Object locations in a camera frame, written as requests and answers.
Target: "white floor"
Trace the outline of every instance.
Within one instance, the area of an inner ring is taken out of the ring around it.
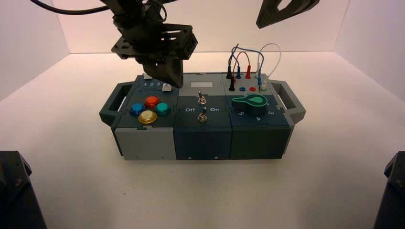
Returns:
[[[194,53],[184,71],[226,71],[228,56]],[[373,226],[384,167],[405,150],[405,103],[335,53],[283,54],[272,78],[307,113],[281,160],[124,161],[98,112],[139,73],[114,54],[71,54],[0,102],[1,149],[30,163],[50,229]]]

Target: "handle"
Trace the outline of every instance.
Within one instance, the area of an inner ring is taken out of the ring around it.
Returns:
[[[285,81],[270,80],[273,88],[275,89],[280,99],[283,101],[286,107],[286,114],[288,114],[294,124],[297,124],[304,118],[306,113],[304,106],[295,96],[290,86]]]
[[[128,95],[133,83],[134,82],[117,84],[99,113],[103,123],[109,126],[113,124],[116,116],[119,114],[118,109],[124,98]]]

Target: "blue button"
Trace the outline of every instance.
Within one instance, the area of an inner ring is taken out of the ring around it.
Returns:
[[[166,103],[160,103],[156,105],[155,111],[158,115],[167,115],[170,113],[169,105]]]
[[[145,107],[141,103],[133,104],[131,111],[129,112],[132,116],[138,116],[142,111],[145,110]]]

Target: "red button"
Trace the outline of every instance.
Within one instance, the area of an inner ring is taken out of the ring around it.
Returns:
[[[145,107],[147,108],[153,108],[155,107],[158,103],[160,103],[160,100],[156,96],[149,96],[145,100]]]

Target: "yellow button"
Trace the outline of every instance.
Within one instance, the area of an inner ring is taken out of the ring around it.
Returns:
[[[158,116],[156,115],[155,112],[147,110],[147,111],[140,113],[140,115],[138,117],[138,121],[143,124],[149,124],[149,123],[153,123],[157,117]]]

